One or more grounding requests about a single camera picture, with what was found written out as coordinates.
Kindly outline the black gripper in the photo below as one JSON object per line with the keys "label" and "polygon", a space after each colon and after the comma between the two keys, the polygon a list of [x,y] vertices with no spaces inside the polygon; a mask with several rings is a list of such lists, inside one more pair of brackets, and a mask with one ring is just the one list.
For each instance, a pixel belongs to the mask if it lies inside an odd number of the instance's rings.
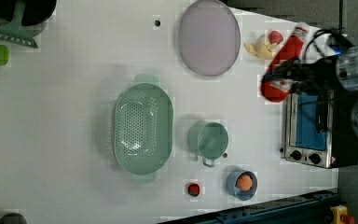
{"label": "black gripper", "polygon": [[274,60],[262,81],[294,80],[294,92],[320,93],[342,88],[337,78],[337,57],[322,58],[315,63],[302,63],[299,59]]}

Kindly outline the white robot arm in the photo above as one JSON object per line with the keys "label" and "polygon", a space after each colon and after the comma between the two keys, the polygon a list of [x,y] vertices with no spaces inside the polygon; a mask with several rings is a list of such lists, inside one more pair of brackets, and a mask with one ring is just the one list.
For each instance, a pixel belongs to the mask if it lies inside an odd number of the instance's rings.
{"label": "white robot arm", "polygon": [[[274,103],[292,93],[354,93],[358,91],[358,46],[315,63],[303,63],[297,57],[276,63],[263,76],[260,91]],[[351,109],[351,123],[358,137],[358,100]]]}

